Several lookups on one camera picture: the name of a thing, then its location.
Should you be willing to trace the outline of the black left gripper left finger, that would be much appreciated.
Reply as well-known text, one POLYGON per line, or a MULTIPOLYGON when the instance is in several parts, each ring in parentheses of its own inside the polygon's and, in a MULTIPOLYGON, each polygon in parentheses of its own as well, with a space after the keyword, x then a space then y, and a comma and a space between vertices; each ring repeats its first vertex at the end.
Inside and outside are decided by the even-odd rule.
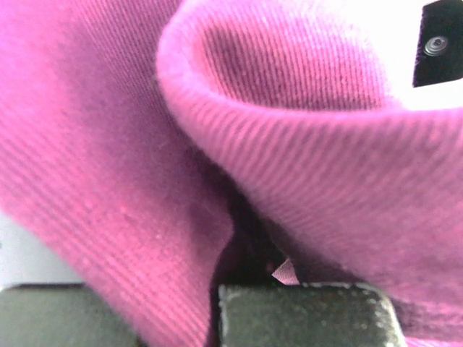
POLYGON ((1 289, 1 345, 125 347, 141 339, 84 285, 17 285, 1 289))

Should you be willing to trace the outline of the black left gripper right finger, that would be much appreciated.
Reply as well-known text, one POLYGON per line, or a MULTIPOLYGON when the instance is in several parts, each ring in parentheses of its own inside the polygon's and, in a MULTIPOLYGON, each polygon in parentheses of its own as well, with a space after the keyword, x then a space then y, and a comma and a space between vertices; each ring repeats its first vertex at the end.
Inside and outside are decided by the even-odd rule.
POLYGON ((363 283, 221 286, 221 346, 400 347, 391 301, 363 283))

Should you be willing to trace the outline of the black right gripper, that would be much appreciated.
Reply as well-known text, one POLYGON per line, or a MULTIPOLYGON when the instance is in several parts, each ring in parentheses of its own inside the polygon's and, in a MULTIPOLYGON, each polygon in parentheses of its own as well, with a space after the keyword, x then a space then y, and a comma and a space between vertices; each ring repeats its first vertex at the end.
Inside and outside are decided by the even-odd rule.
POLYGON ((422 8, 414 87, 462 78, 462 2, 441 0, 422 8))

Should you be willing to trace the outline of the purple cloth mat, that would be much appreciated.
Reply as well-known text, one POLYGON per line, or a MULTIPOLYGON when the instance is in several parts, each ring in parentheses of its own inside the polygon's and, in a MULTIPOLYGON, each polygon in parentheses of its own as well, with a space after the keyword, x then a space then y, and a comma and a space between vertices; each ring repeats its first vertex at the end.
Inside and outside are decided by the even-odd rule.
POLYGON ((3 1, 1 211, 150 346, 214 346, 257 213, 304 282, 462 344, 462 87, 413 88, 423 1, 3 1))

